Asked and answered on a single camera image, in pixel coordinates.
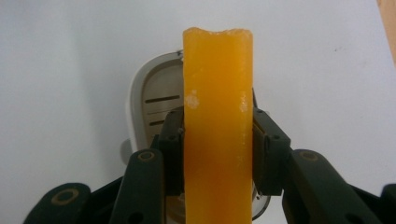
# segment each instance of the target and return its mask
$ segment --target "circular joint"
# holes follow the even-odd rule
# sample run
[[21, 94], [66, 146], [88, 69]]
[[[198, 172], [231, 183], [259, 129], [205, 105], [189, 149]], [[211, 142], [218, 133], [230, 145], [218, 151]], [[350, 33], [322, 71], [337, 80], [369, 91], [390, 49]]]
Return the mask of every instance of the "circular joint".
[[78, 197], [77, 189], [64, 189], [55, 194], [50, 202], [54, 205], [67, 205], [73, 202]]
[[141, 161], [151, 161], [152, 159], [154, 159], [154, 157], [155, 157], [154, 153], [150, 151], [142, 152], [137, 156], [137, 158]]
[[300, 152], [300, 156], [306, 161], [317, 161], [318, 156], [315, 152], [311, 151], [302, 151]]

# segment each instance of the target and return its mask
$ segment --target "white background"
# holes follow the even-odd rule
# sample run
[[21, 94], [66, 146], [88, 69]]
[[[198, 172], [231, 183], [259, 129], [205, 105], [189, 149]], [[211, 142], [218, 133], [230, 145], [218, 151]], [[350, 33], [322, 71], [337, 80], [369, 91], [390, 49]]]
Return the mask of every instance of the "white background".
[[[183, 30], [254, 34], [260, 108], [351, 184], [396, 182], [396, 74], [375, 0], [1, 1], [0, 223], [50, 189], [123, 174], [124, 103]], [[285, 223], [279, 200], [255, 223]]]

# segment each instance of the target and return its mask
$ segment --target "orange cylinder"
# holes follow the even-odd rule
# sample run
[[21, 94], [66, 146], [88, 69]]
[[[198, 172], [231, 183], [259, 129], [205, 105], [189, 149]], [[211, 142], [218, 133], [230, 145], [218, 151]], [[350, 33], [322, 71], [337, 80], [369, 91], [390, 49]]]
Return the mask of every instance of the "orange cylinder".
[[186, 222], [251, 223], [252, 34], [190, 28], [183, 45]]

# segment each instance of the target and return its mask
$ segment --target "black plastic part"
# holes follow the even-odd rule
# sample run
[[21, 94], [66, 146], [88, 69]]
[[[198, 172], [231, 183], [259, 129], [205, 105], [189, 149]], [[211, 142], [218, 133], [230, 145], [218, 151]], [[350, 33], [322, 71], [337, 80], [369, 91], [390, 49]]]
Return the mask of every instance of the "black plastic part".
[[[287, 163], [289, 177], [285, 182], [285, 212], [304, 204], [308, 220], [302, 220], [296, 210], [285, 213], [289, 223], [381, 223], [363, 200], [329, 162], [310, 150], [294, 150]], [[292, 199], [299, 194], [301, 201]]]
[[396, 223], [396, 184], [389, 184], [383, 188], [378, 213], [384, 223]]
[[178, 107], [166, 116], [158, 144], [165, 164], [165, 192], [168, 196], [184, 192], [183, 138], [183, 107]]
[[291, 152], [290, 139], [259, 108], [253, 109], [253, 180], [262, 195], [281, 195], [283, 164]]
[[90, 188], [86, 185], [63, 184], [44, 195], [27, 216], [24, 224], [84, 223], [83, 209], [90, 194]]
[[122, 177], [101, 187], [91, 194], [86, 214], [87, 223], [107, 224], [119, 193]]
[[132, 154], [110, 224], [164, 223], [163, 155], [158, 149]]

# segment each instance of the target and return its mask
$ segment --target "orange foam block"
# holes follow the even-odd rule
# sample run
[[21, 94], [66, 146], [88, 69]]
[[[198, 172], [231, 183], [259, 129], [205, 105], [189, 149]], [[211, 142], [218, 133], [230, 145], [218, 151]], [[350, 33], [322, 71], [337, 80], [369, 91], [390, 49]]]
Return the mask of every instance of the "orange foam block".
[[188, 224], [251, 223], [252, 42], [242, 29], [183, 33]]

